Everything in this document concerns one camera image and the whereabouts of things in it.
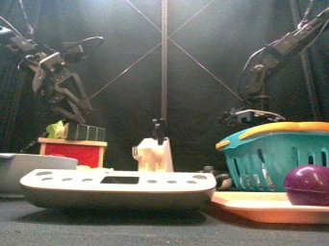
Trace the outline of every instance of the teal plastic basket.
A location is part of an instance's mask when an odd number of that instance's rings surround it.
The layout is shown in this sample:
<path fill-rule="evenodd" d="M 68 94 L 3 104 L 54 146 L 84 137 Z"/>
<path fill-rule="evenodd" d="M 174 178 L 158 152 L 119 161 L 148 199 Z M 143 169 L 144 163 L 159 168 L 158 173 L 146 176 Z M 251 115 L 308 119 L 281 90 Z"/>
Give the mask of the teal plastic basket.
<path fill-rule="evenodd" d="M 329 123 L 266 124 L 230 135 L 215 148 L 223 151 L 239 190 L 282 192 L 285 176 L 294 167 L 329 166 Z"/>

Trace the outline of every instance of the black table surface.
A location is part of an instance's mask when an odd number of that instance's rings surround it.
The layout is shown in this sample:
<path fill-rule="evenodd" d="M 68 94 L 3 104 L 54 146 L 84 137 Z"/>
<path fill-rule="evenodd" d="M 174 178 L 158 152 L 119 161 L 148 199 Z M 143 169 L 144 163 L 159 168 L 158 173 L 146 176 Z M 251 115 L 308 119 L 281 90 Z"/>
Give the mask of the black table surface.
<path fill-rule="evenodd" d="M 0 245 L 329 245 L 328 232 L 329 225 L 257 223 L 221 209 L 59 210 L 0 199 Z"/>

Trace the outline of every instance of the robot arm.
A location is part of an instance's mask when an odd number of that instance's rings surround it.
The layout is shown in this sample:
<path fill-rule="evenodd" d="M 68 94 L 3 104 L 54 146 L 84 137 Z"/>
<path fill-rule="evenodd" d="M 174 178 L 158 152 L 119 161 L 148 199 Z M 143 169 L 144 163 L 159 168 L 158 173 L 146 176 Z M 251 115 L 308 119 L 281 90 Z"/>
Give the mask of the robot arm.
<path fill-rule="evenodd" d="M 266 109 L 266 79 L 285 66 L 289 58 L 298 55 L 313 45 L 314 40 L 328 29 L 328 21 L 329 8 L 301 28 L 288 33 L 261 50 L 259 63 L 250 69 L 250 81 L 246 86 L 247 100 L 251 102 L 258 101 L 261 110 Z"/>
<path fill-rule="evenodd" d="M 83 113 L 90 113 L 92 108 L 79 75 L 68 70 L 67 62 L 59 53 L 48 55 L 33 40 L 16 35 L 11 29 L 1 26 L 0 44 L 21 56 L 24 64 L 35 72 L 32 89 L 48 102 L 51 111 L 64 116 L 68 121 L 84 123 Z"/>

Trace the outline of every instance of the black backdrop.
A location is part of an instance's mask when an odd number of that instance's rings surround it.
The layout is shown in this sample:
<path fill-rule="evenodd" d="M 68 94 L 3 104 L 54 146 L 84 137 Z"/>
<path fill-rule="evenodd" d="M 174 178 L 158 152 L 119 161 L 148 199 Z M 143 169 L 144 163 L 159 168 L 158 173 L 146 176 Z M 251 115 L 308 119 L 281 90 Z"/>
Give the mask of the black backdrop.
<path fill-rule="evenodd" d="M 87 124 L 107 129 L 104 165 L 135 170 L 131 147 L 151 136 L 160 117 L 162 1 L 24 0 L 33 39 L 60 51 L 62 42 L 103 37 L 94 56 L 70 69 L 82 77 L 94 111 Z M 300 13 L 306 0 L 296 1 Z M 313 16 L 329 6 L 314 1 Z M 19 1 L 1 1 L 1 16 L 25 34 Z M 249 56 L 294 30 L 290 1 L 169 1 L 167 136 L 177 171 L 225 168 L 214 145 L 246 126 L 218 124 L 223 111 L 243 105 L 237 82 Z M 300 58 L 267 82 L 271 111 L 290 121 L 328 120 L 328 35 L 309 56 L 320 116 L 314 118 Z M 31 92 L 32 74 L 1 48 L 1 152 L 19 150 L 60 118 Z M 37 153 L 37 147 L 29 151 Z"/>

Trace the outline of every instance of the gray bowl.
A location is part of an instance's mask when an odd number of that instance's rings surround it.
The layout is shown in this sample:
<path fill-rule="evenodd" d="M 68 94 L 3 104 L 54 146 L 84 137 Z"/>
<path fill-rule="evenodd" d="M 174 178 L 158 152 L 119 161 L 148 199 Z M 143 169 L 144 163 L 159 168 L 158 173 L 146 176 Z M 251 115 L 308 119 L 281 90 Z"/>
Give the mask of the gray bowl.
<path fill-rule="evenodd" d="M 76 169 L 78 160 L 58 156 L 0 153 L 0 197 L 23 197 L 20 179 L 35 169 Z"/>

